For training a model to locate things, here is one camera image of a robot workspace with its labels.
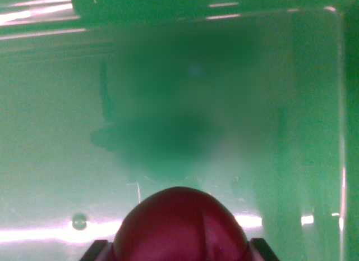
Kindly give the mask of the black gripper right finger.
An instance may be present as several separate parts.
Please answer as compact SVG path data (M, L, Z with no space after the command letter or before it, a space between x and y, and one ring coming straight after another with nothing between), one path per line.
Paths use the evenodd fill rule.
M252 238L249 241L249 247L253 261L279 261L277 255L263 238Z

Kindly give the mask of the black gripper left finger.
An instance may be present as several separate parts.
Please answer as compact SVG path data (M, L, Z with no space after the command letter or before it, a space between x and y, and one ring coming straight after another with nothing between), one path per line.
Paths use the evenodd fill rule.
M112 260L112 243L108 240L95 240L81 257L81 261Z

